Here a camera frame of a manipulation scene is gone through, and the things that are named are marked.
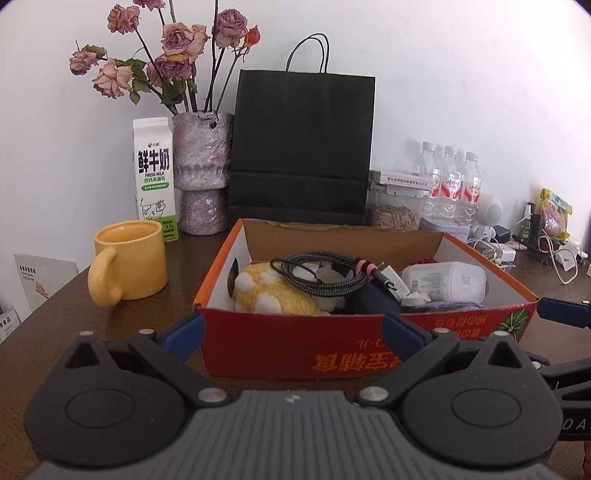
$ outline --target white box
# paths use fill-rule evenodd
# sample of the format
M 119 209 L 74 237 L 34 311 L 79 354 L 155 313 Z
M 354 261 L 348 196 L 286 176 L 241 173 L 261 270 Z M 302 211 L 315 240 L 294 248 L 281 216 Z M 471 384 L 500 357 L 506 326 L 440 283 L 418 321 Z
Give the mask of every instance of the white box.
M 164 241 L 176 240 L 173 133 L 168 118 L 135 119 L 134 147 L 138 218 L 156 220 L 162 224 Z

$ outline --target cardboard box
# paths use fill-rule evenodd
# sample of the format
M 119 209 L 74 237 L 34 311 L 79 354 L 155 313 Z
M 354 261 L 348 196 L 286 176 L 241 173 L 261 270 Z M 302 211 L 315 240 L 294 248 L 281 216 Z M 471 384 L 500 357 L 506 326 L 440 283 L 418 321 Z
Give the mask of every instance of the cardboard box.
M 239 220 L 215 258 L 194 308 L 203 314 L 202 346 L 211 375 L 245 378 L 342 378 L 384 372 L 400 360 L 381 339 L 382 316 L 308 317 L 237 313 L 228 279 L 252 262 L 332 250 L 400 271 L 425 258 L 485 269 L 486 310 L 408 314 L 425 330 L 447 327 L 464 340 L 499 328 L 517 339 L 535 312 L 536 296 L 481 254 L 446 233 Z

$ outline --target vase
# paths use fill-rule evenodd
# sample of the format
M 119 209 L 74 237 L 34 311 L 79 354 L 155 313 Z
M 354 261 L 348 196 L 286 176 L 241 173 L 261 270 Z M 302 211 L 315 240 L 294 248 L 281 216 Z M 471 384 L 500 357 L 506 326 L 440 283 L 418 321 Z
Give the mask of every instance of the vase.
M 226 189 L 183 192 L 178 225 L 189 235 L 213 235 L 228 225 Z
M 174 187 L 183 192 L 179 228 L 213 235 L 227 226 L 232 149 L 231 113 L 180 113 L 173 117 Z

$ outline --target black cable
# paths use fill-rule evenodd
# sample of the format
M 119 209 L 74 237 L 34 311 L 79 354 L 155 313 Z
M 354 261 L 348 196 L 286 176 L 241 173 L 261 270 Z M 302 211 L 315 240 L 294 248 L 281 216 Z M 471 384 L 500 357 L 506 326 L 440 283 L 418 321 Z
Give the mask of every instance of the black cable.
M 303 265 L 306 262 L 330 262 L 332 265 L 341 265 L 355 272 L 360 258 L 350 257 L 349 255 L 338 254 L 325 250 L 311 250 L 300 254 L 292 255 L 285 259 L 274 258 L 271 260 L 271 268 L 292 284 L 295 288 L 312 295 L 314 297 L 343 297 L 354 293 L 369 282 L 369 277 L 364 269 L 359 274 L 348 280 L 342 280 L 334 283 L 324 283 L 316 277 L 311 269 Z M 296 267 L 301 267 L 316 277 L 316 281 L 305 280 L 296 277 L 293 273 Z

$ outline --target white cable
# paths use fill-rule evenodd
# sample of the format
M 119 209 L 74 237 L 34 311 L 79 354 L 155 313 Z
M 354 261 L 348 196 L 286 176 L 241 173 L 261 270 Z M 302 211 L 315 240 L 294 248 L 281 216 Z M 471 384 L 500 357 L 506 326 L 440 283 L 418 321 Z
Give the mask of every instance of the white cable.
M 491 242 L 476 238 L 470 238 L 466 243 L 468 245 L 473 244 L 472 248 L 474 249 L 476 249 L 476 245 L 478 243 L 484 244 L 485 249 L 481 252 L 482 256 L 487 260 L 493 262 L 495 265 L 497 265 L 497 267 L 499 267 L 502 270 L 505 270 L 506 268 L 515 267 L 515 265 L 511 262 L 503 262 L 503 250 L 501 250 L 501 244 L 498 242 L 498 240 L 496 238 L 491 238 L 491 241 L 494 241 L 497 246 L 493 245 Z
M 556 266 L 556 260 L 554 260 L 554 254 L 556 254 L 557 251 L 554 250 L 554 247 L 552 246 L 552 240 L 550 239 L 550 237 L 548 236 L 548 234 L 546 233 L 546 231 L 545 230 L 542 230 L 542 231 L 543 231 L 543 234 L 538 237 L 538 249 L 543 254 L 550 254 L 550 259 L 552 260 L 552 265 L 554 265 L 554 270 L 556 271 L 556 274 L 558 275 L 558 279 L 562 282 L 562 285 L 568 285 L 569 283 L 571 283 L 577 277 L 577 275 L 579 275 L 579 265 L 577 264 L 577 257 L 575 257 L 574 256 L 574 253 L 572 253 L 568 249 L 558 250 L 560 252 L 568 252 L 573 257 L 573 260 L 574 260 L 574 275 L 572 276 L 572 278 L 568 279 L 567 281 L 564 281 L 562 279 L 562 277 L 560 276 L 560 273 L 558 271 L 558 267 Z M 546 239 L 546 241 L 548 242 L 548 248 L 550 248 L 550 250 L 542 250 L 541 249 L 541 247 L 540 247 L 540 238 L 545 238 Z

